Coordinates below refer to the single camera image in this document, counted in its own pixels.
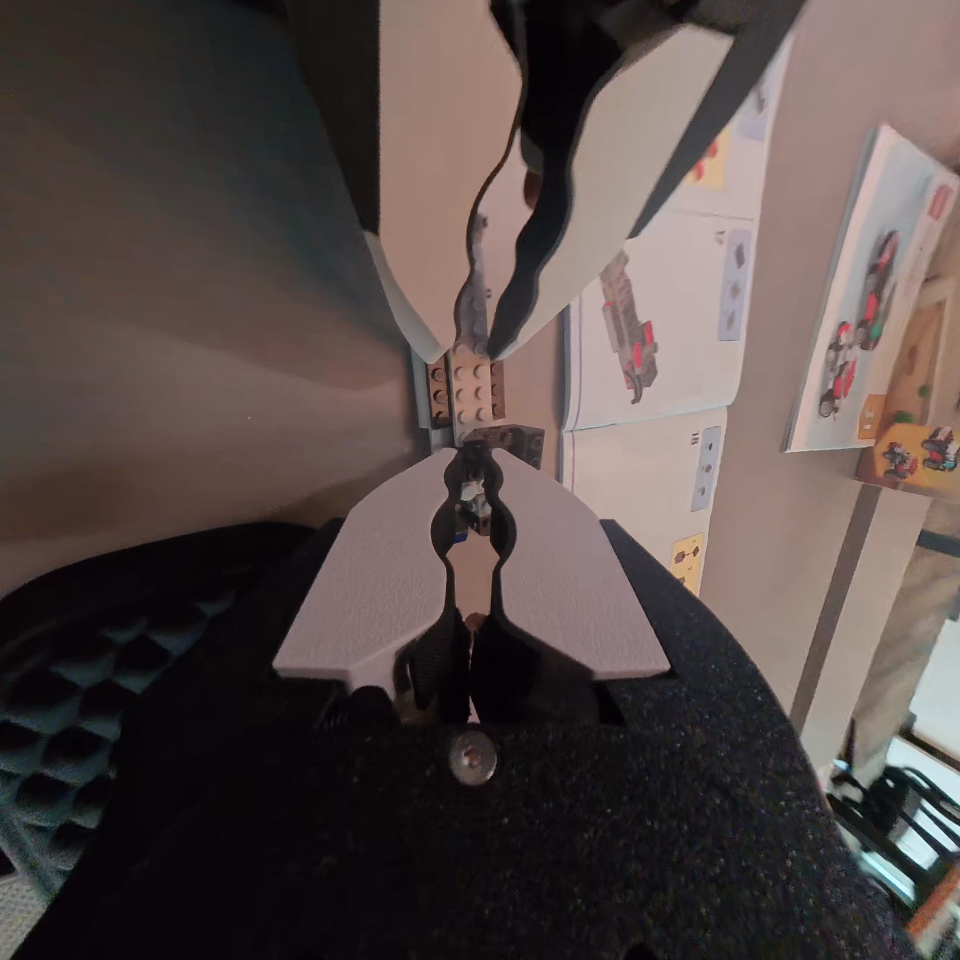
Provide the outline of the open brick instruction booklet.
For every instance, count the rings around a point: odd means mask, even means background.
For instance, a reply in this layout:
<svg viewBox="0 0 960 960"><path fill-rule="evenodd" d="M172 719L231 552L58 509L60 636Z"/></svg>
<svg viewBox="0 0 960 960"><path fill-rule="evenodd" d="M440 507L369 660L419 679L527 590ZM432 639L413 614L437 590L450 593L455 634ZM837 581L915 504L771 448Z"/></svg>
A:
<svg viewBox="0 0 960 960"><path fill-rule="evenodd" d="M563 312L559 480L699 594L793 35L672 196Z"/></svg>

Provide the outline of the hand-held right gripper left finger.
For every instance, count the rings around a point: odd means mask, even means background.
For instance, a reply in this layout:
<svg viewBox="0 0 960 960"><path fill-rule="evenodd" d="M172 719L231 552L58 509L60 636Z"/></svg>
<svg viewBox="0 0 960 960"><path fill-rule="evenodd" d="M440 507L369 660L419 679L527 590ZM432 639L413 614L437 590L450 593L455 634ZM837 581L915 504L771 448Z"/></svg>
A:
<svg viewBox="0 0 960 960"><path fill-rule="evenodd" d="M470 719L470 642L447 561L457 458L438 450L349 512L274 656L277 675L395 697L408 663L420 710L436 704L446 722Z"/></svg>

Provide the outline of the instruction booklet with car cover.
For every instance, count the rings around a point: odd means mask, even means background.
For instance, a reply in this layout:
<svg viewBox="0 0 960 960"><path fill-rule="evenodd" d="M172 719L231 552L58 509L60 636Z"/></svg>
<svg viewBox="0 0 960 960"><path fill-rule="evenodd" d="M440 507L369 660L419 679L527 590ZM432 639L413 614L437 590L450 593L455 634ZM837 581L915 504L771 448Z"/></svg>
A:
<svg viewBox="0 0 960 960"><path fill-rule="evenodd" d="M908 322L957 201L958 174L892 126L868 135L785 453L874 443Z"/></svg>

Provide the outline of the grey black toy brick model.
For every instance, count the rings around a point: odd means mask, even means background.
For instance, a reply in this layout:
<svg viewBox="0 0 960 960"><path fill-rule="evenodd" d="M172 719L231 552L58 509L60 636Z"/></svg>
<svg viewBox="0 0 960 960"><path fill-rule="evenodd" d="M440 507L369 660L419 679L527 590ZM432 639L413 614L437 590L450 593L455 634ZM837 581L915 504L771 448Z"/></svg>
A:
<svg viewBox="0 0 960 960"><path fill-rule="evenodd" d="M471 266L454 303L452 345L435 361L414 361L415 385L424 389L416 400L417 414L432 451L481 443L539 470L545 430L508 420L504 364L489 354L488 309L493 293L484 267L488 222L482 212L471 219L467 244Z"/></svg>

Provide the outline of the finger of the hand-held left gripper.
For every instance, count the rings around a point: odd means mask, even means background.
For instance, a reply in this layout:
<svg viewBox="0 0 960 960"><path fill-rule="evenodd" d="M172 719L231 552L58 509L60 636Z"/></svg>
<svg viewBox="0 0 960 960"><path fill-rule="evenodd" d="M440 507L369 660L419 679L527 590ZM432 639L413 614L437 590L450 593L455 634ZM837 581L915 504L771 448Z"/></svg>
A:
<svg viewBox="0 0 960 960"><path fill-rule="evenodd" d="M457 338L479 201L506 160L522 67L482 1L378 8L378 219L365 231L390 311L434 362Z"/></svg>
<svg viewBox="0 0 960 960"><path fill-rule="evenodd" d="M506 358L531 339L620 248L731 46L722 33L673 28L600 82L570 160L544 176L516 234L490 324L490 358Z"/></svg>

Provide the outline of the tan toy brick box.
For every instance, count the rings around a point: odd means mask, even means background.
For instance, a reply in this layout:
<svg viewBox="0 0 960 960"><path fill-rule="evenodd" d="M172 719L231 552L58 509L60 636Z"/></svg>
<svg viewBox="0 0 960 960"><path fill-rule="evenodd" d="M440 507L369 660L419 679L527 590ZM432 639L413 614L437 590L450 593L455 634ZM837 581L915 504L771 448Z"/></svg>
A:
<svg viewBox="0 0 960 960"><path fill-rule="evenodd" d="M892 369L862 484L959 501L959 287L923 284Z"/></svg>

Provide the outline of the grey desk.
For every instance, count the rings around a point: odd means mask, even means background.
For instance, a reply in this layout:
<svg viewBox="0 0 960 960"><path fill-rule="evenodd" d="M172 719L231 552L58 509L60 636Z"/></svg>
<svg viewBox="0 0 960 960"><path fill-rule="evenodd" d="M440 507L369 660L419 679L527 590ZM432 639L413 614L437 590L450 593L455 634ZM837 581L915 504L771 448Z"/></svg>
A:
<svg viewBox="0 0 960 960"><path fill-rule="evenodd" d="M853 451L785 454L863 138L958 157L958 2L810 2L771 142L701 597L786 711ZM426 451L406 344L282 24L2 2L2 592L126 546L319 526Z"/></svg>

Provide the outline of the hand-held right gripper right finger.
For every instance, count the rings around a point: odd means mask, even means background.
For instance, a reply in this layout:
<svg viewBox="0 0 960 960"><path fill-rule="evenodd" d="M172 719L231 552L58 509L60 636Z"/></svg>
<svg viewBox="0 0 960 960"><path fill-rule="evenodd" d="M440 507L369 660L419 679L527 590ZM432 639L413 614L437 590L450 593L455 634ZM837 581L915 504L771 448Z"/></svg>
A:
<svg viewBox="0 0 960 960"><path fill-rule="evenodd" d="M663 677L669 659L597 516L505 451L484 453L497 555L474 634L483 724L624 724L609 684Z"/></svg>

